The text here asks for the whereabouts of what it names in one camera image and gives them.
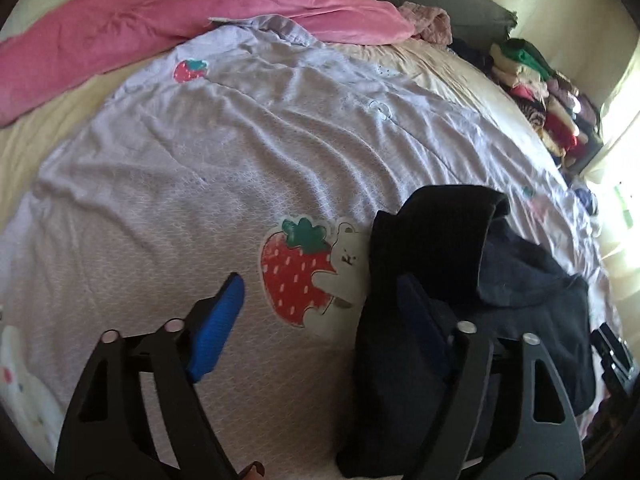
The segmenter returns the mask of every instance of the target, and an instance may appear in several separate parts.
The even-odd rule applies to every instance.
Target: red cloth
[[[549,132],[558,146],[567,151],[578,144],[571,129],[553,112],[546,114],[545,130]]]
[[[260,14],[281,14],[337,43],[397,43],[414,33],[377,0],[71,0],[0,43],[0,126],[93,75],[210,30],[211,17]]]

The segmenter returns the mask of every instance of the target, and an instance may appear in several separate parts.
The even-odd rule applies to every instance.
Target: strawberry print
[[[312,283],[318,270],[334,272],[326,228],[302,217],[297,223],[282,222],[282,231],[269,236],[260,254],[262,282],[278,316],[294,326],[303,326],[305,311],[324,312],[331,294]]]
[[[209,65],[206,61],[200,59],[185,59],[175,67],[174,79],[178,83],[186,83],[192,79],[206,76],[208,68]]]

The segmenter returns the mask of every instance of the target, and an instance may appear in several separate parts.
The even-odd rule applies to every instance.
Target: pink cheek
[[[11,370],[9,370],[9,368],[2,368],[2,372],[4,375],[4,382],[7,384],[11,384],[14,381],[14,377],[11,374]]]

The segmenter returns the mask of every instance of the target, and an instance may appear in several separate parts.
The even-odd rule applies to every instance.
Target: blue rubber tip
[[[243,303],[244,281],[236,275],[192,339],[187,372],[194,383],[216,367]]]

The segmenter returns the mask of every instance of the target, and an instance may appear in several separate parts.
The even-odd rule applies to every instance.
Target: green strawberry leaf
[[[298,224],[285,220],[282,231],[287,235],[289,249],[300,247],[303,254],[322,253],[329,249],[329,244],[324,241],[326,229],[321,225],[311,225],[307,218],[301,218]]]

